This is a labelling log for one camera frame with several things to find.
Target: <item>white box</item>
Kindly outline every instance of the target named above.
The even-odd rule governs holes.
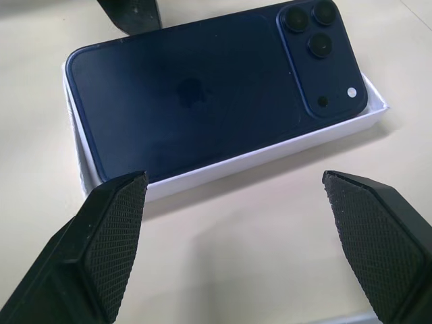
[[[148,186],[146,201],[156,200],[183,190],[191,189],[201,184],[370,128],[373,124],[378,122],[389,107],[378,90],[364,74],[363,79],[366,84],[369,99],[366,108],[357,117],[292,138],[285,142],[260,148],[253,152],[155,182]],[[64,66],[63,87],[67,99],[67,109],[74,130],[82,189],[84,195],[87,196],[90,191],[100,185],[102,181],[96,171],[91,151],[88,147],[68,80],[65,76]]]

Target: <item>camera lens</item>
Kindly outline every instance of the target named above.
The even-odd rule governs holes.
[[[327,57],[333,49],[331,38],[323,32],[313,35],[309,39],[308,46],[312,54],[316,57],[319,57],[320,59]]]
[[[331,25],[336,19],[336,8],[332,1],[322,0],[312,10],[315,19],[324,26]]]
[[[291,7],[285,15],[286,26],[293,32],[304,32],[309,24],[309,17],[300,7]]]

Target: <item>phone back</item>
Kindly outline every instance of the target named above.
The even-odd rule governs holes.
[[[315,19],[320,2],[329,3],[291,1],[73,53],[67,80],[101,179],[145,169],[156,182],[359,114],[367,92],[342,19],[336,8],[330,25]],[[293,7],[307,14],[304,30]],[[330,45],[311,47],[317,34]]]

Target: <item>beige table surface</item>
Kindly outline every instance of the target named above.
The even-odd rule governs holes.
[[[164,26],[278,2],[159,0]],[[395,186],[432,221],[432,2],[339,0],[392,110],[374,128],[146,205],[117,323],[303,323],[369,311],[321,184]],[[96,1],[0,1],[0,305],[83,202],[61,64],[122,36]]]

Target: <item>flash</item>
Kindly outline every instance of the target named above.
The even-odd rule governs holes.
[[[357,95],[357,90],[355,88],[351,87],[351,88],[348,89],[348,96],[350,98],[355,98],[356,95]]]

